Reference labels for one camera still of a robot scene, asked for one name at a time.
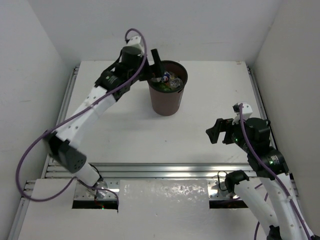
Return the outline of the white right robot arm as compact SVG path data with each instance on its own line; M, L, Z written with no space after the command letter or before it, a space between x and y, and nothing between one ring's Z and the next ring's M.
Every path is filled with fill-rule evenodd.
M251 186L243 170L228 173L224 184L238 195L257 218L268 240L318 240L307 225L291 182L284 156L270 145L270 124L260 118L218 119L217 132L223 143L236 144L266 190L270 204Z

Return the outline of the brown garbage bin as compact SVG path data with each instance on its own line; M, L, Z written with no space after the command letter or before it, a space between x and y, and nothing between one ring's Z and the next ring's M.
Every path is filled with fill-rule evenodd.
M164 60L163 62L165 71L170 72L170 78L180 78L183 85L177 89L170 91L163 91L157 88L157 84L162 82L148 81L151 105L153 110L161 116L172 116L175 114L181 104L185 86L188 82L188 72L186 68L180 63L172 60Z

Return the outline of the clear bottle black label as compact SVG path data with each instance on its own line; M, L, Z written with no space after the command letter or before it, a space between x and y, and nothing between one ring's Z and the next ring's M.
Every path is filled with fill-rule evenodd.
M165 71L161 77L153 77L150 81L153 83L164 83L167 84L171 79L171 74Z
M169 80L169 86L171 89L178 89L182 85L183 85L183 81L178 77L170 78L170 80Z

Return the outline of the aluminium frame rail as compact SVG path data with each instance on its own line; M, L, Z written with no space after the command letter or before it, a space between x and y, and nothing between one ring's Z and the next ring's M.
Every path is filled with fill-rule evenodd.
M234 116L233 104L248 102L255 117L264 109L250 69L242 61L183 61L188 87L205 81L208 95L217 108L217 118ZM221 144L223 161L209 164L142 164L92 162L120 196L121 180L204 180L209 205L218 198L217 178L226 172L244 170L253 177L245 153L236 145ZM115 209L75 209L75 201L87 202L90 195L76 182L59 197L35 203L22 199L9 234L11 240L251 240L257 220L247 208L211 209L191 217L128 217Z

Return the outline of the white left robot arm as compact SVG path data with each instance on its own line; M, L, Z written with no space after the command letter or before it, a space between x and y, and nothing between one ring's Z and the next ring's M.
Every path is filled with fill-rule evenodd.
M188 73L178 62L152 56L149 63L140 44L124 46L73 114L43 139L48 155L90 189L106 184L91 162L197 165L226 157L206 134L218 108L206 82L157 92L153 77L169 70L187 83Z

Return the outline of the green plastic bottle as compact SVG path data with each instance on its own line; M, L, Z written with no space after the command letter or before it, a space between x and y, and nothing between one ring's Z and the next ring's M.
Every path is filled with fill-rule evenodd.
M162 91L170 91L171 90L171 88L164 83L159 83L156 85L156 87Z

